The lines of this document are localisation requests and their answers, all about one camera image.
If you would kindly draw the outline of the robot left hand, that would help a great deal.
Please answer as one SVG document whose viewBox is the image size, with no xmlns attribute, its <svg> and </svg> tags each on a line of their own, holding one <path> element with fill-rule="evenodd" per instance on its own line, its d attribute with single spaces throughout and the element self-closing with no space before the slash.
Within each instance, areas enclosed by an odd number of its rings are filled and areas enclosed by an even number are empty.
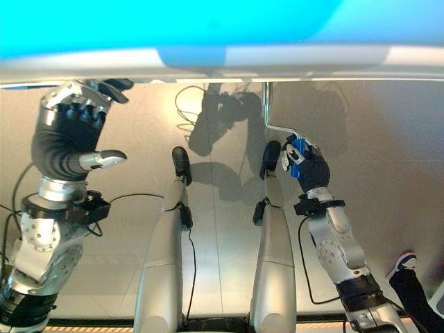
<svg viewBox="0 0 444 333">
<path fill-rule="evenodd" d="M 39 195 L 46 200 L 79 203 L 86 197 L 90 171 L 126 161 L 119 150 L 97 144 L 113 103 L 124 104 L 127 78 L 69 80 L 42 97 L 31 144 L 33 164 L 42 174 Z"/>
</svg>

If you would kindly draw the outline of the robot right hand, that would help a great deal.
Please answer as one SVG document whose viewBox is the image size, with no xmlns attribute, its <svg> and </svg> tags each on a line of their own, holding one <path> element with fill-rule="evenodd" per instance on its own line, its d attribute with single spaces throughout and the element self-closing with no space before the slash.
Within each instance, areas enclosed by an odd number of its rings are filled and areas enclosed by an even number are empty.
<svg viewBox="0 0 444 333">
<path fill-rule="evenodd" d="M 319 147 L 291 135 L 286 138 L 281 151 L 284 153 L 281 159 L 283 170 L 290 171 L 291 177 L 298 180 L 304 194 L 313 189 L 328 187 L 330 168 Z"/>
</svg>

